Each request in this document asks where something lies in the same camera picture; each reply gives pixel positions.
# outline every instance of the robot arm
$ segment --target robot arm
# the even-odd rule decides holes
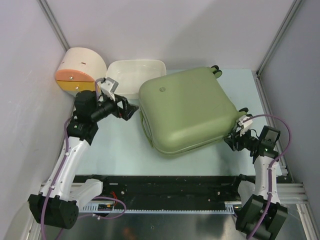
[[[106,86],[101,87],[102,96],[99,100],[96,93],[89,90],[75,96],[75,111],[66,128],[68,149],[64,142],[48,181],[38,195],[31,194],[28,199],[30,210],[38,223],[46,198],[48,202],[44,224],[70,229],[77,220],[79,209],[102,193],[103,183],[98,179],[88,179],[77,191],[70,193],[82,155],[92,144],[98,131],[98,121],[111,114],[127,121],[138,110],[138,106],[129,104],[125,97],[114,94],[118,86],[116,81],[110,78],[104,81],[102,85]]]
[[[235,228],[248,237],[257,226],[253,237],[259,240],[274,240],[288,216],[288,209],[281,206],[277,192],[278,163],[275,162],[270,168],[270,164],[279,155],[274,148],[280,131],[264,126],[260,136],[255,138],[250,131],[252,120],[248,119],[250,115],[241,117],[234,131],[224,140],[233,151],[249,150],[255,169],[255,180],[242,174],[238,177],[236,185],[242,209],[238,213]],[[259,223],[265,209],[266,214]]]

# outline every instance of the orange and white object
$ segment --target orange and white object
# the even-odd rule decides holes
[[[104,78],[107,66],[102,57],[88,48],[70,48],[58,70],[55,80],[66,92],[76,95],[83,90],[95,90],[95,81]]]

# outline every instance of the gray wall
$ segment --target gray wall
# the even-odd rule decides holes
[[[53,169],[72,98],[55,83],[54,72],[64,51],[36,0],[0,1],[0,30],[3,239],[29,194],[39,191]]]
[[[294,0],[48,0],[71,47],[167,69],[256,70]]]
[[[271,109],[292,128],[286,154],[320,225],[320,1],[306,0],[262,73]],[[287,144],[286,136],[283,146]]]

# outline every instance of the suitcase handle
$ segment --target suitcase handle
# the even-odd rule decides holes
[[[153,148],[154,145],[152,143],[151,138],[148,136],[146,128],[145,128],[145,125],[144,125],[144,115],[142,114],[142,111],[140,111],[140,119],[141,119],[141,126],[142,126],[142,129],[143,129],[144,135],[145,135],[146,139],[148,140],[150,146]]]

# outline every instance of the green suitcase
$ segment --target green suitcase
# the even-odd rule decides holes
[[[213,71],[194,68],[150,79],[141,86],[142,128],[159,152],[175,155],[219,141],[246,114],[237,111]]]

